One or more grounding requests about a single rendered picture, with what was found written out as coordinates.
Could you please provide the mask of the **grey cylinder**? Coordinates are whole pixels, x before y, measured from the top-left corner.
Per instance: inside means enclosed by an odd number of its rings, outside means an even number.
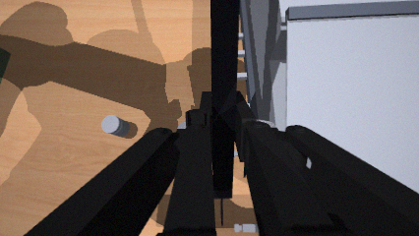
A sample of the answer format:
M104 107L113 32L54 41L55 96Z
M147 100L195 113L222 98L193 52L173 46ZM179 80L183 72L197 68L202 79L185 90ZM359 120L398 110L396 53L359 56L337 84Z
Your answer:
M106 116L102 120L101 128L105 133L118 137L124 137L130 131L129 123L114 115Z

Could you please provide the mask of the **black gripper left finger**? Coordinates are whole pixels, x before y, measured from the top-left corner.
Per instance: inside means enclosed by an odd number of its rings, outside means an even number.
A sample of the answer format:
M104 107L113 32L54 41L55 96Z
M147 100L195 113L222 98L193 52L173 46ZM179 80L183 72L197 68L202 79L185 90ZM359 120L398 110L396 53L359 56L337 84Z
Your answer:
M155 236L217 236L211 91L185 115L175 133L147 132L24 236L139 236L173 179Z

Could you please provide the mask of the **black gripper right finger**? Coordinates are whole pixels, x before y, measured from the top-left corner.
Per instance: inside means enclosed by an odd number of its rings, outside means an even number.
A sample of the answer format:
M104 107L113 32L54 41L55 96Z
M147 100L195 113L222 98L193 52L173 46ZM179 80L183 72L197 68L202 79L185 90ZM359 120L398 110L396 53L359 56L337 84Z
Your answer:
M309 128L258 120L240 90L234 141L260 236L419 236L417 192Z

